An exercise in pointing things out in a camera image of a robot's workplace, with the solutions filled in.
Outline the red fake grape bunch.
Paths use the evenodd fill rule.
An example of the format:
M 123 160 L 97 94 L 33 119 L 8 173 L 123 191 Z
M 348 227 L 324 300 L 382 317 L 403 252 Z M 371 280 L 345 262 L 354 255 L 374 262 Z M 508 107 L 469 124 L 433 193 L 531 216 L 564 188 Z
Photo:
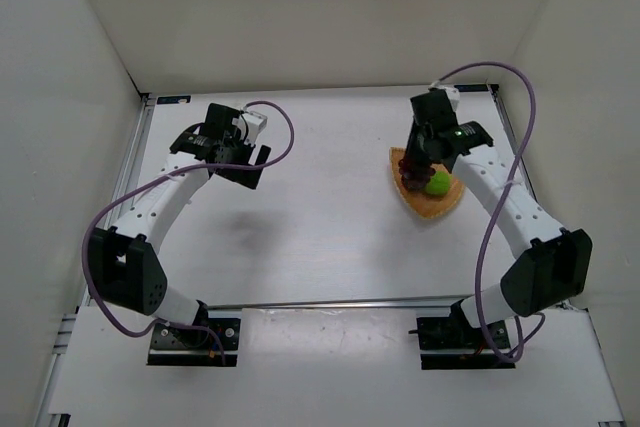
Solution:
M 432 164 L 422 165 L 403 157 L 398 162 L 402 186 L 410 192 L 423 191 L 435 174 Z

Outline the green fake fruit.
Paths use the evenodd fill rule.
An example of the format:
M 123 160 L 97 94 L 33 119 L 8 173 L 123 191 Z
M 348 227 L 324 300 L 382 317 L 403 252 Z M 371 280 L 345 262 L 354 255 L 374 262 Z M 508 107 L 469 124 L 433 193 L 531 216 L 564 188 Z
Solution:
M 424 187 L 427 195 L 442 197 L 451 189 L 451 176 L 446 171 L 436 171 Z

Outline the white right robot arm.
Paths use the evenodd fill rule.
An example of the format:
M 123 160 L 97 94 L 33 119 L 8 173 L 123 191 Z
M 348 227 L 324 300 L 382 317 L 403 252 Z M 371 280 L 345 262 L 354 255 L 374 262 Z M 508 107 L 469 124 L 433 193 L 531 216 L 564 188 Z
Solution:
M 492 215 L 514 257 L 498 283 L 452 306 L 459 325 L 478 329 L 528 317 L 580 294 L 593 247 L 588 234 L 566 229 L 516 183 L 487 131 L 458 121 L 450 90 L 432 88 L 410 102 L 413 121 L 398 163 L 402 187 L 422 191 L 444 166 Z

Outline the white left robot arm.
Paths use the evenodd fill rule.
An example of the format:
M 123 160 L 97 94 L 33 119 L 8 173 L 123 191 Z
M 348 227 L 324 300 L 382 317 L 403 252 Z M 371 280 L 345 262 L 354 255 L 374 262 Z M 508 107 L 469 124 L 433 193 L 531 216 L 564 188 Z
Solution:
M 171 287 L 158 252 L 171 226 L 212 176 L 256 188 L 271 149 L 256 144 L 265 115 L 248 108 L 209 105 L 203 122 L 184 129 L 157 177 L 107 228 L 93 228 L 84 269 L 96 302 L 154 317 L 177 327 L 201 322 L 204 306 Z

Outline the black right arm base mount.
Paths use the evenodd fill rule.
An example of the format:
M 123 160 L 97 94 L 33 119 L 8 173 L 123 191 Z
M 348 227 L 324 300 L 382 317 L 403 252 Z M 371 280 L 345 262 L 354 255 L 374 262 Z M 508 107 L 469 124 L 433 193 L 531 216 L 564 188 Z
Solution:
M 480 330 L 465 333 L 448 317 L 418 317 L 408 334 L 418 340 L 423 371 L 515 368 L 514 363 L 498 359 Z

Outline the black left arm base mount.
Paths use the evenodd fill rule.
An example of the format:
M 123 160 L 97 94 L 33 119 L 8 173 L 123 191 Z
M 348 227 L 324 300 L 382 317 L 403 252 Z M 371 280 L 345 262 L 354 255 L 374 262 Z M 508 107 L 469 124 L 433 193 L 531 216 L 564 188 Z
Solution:
M 204 331 L 178 330 L 156 326 L 147 354 L 148 366 L 236 367 L 238 362 L 241 318 L 224 314 L 210 317 L 207 326 L 221 341 Z

